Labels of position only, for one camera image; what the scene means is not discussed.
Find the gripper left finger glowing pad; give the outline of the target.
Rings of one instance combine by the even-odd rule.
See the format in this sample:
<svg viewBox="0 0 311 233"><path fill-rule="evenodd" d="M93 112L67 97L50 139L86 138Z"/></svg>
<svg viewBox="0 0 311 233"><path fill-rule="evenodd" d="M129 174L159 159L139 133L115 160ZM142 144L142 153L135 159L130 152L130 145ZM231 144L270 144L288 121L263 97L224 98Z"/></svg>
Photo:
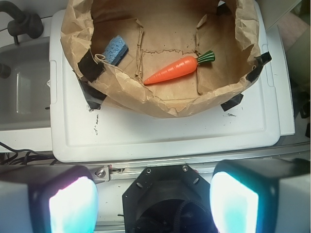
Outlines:
<svg viewBox="0 0 311 233"><path fill-rule="evenodd" d="M2 233L91 233L98 190L82 165L0 167Z"/></svg>

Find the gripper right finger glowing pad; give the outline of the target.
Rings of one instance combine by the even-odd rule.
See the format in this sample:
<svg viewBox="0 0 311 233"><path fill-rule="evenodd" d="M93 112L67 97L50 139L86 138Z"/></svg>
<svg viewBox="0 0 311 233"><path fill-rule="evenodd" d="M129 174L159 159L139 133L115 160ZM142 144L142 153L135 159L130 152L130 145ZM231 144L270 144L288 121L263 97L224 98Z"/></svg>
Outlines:
<svg viewBox="0 0 311 233"><path fill-rule="evenodd" d="M209 199L221 233L309 233L311 163L222 160L214 169Z"/></svg>

